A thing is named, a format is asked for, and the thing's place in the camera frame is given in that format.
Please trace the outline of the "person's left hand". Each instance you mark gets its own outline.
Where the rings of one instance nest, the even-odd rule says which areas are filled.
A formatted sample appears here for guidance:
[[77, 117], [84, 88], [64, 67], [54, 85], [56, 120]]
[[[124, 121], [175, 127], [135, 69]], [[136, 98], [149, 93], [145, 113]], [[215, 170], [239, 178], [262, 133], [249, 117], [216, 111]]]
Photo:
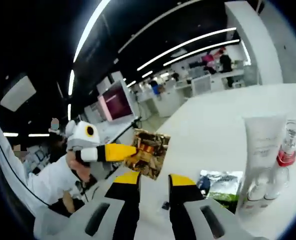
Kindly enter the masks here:
[[71, 170], [76, 172], [77, 176], [83, 182], [88, 183], [90, 181], [91, 169], [78, 162], [73, 151], [66, 153], [66, 163]]

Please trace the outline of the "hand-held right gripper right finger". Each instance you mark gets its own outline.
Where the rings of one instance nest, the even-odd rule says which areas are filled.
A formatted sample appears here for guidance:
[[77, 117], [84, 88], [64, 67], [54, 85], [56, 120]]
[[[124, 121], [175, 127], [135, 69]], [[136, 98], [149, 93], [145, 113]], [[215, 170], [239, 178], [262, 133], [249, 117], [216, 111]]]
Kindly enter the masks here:
[[170, 222], [176, 240], [237, 240], [237, 218], [214, 199], [205, 199], [194, 181], [169, 174]]

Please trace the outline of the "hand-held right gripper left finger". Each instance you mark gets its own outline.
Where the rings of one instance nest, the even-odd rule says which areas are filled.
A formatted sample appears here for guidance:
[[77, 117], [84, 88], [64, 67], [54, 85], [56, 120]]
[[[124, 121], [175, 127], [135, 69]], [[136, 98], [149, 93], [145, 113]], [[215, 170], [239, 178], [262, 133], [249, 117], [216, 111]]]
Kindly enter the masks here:
[[85, 205], [82, 233], [94, 240], [134, 239], [140, 211], [138, 172], [126, 172], [115, 178], [106, 194]]

